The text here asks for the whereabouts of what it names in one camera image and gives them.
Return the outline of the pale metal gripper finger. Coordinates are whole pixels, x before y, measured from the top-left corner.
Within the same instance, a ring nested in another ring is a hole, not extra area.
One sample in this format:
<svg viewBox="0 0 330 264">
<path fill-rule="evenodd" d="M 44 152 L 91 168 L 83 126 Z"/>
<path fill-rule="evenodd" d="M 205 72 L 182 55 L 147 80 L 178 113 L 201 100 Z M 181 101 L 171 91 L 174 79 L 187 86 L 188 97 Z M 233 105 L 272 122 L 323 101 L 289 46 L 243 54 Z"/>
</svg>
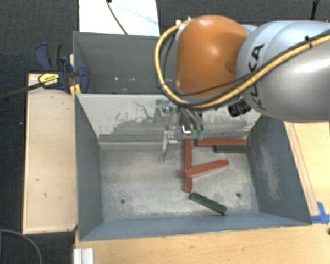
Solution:
<svg viewBox="0 0 330 264">
<path fill-rule="evenodd" d="M 168 139 L 167 145 L 167 158 L 172 159 L 175 155 L 176 150 L 179 147 L 179 140 L 178 139 Z"/>
<path fill-rule="evenodd" d="M 168 133 L 164 133 L 162 138 L 161 162 L 165 162 L 166 160 L 168 145 L 169 145 L 169 135 Z"/>
</svg>

